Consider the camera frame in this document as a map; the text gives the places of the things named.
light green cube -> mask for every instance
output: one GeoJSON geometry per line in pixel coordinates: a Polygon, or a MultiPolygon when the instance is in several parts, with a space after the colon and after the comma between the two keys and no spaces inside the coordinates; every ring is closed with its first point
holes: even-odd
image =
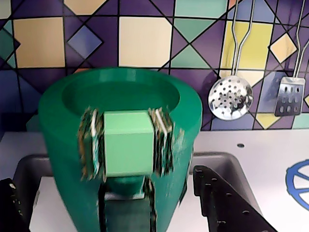
{"type": "Polygon", "coordinates": [[[154,128],[148,112],[105,112],[104,151],[107,177],[152,174],[154,128]]]}

green bowl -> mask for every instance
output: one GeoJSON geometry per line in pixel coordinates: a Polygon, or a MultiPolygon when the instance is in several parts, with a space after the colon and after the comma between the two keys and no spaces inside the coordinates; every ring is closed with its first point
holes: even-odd
{"type": "Polygon", "coordinates": [[[200,131],[202,103],[186,83],[169,75],[143,69],[106,68],[65,77],[43,94],[39,118],[56,185],[79,232],[99,232],[99,180],[81,181],[77,131],[84,110],[100,112],[168,107],[184,137],[173,147],[174,172],[151,179],[155,187],[157,231],[165,232],[181,195],[193,143],[200,131]]]}

metal skimmer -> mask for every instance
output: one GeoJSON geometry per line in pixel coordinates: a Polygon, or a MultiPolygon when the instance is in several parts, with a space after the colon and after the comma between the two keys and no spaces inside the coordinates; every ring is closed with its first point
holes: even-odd
{"type": "Polygon", "coordinates": [[[225,121],[235,120],[242,117],[248,112],[253,102],[253,91],[250,84],[245,79],[236,76],[236,73],[239,66],[241,49],[251,32],[255,0],[253,0],[252,2],[248,31],[243,37],[239,46],[235,33],[235,22],[238,11],[238,2],[239,0],[236,0],[234,18],[232,23],[232,33],[235,48],[233,54],[234,56],[231,76],[218,80],[212,86],[208,96],[208,105],[212,113],[217,118],[225,121]]]}

blue wheel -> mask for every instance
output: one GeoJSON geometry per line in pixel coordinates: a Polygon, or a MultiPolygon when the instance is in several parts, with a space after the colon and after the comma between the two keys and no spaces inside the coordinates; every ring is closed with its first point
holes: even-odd
{"type": "Polygon", "coordinates": [[[301,193],[309,192],[309,188],[295,188],[294,177],[298,176],[309,181],[309,176],[300,173],[298,170],[304,166],[309,165],[309,159],[299,162],[286,170],[285,183],[288,193],[297,201],[302,207],[309,210],[309,204],[305,202],[301,197],[301,193]]]}

metal spatula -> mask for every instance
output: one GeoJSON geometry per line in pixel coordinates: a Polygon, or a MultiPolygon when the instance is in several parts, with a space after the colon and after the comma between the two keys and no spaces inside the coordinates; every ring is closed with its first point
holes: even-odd
{"type": "Polygon", "coordinates": [[[303,51],[300,54],[299,28],[301,18],[303,16],[305,1],[306,0],[303,0],[303,5],[301,8],[296,31],[298,52],[293,77],[285,76],[281,79],[279,92],[277,96],[275,116],[292,116],[292,115],[295,116],[299,115],[302,110],[306,80],[304,78],[298,78],[298,75],[305,50],[309,45],[309,40],[305,44],[303,51]]]}

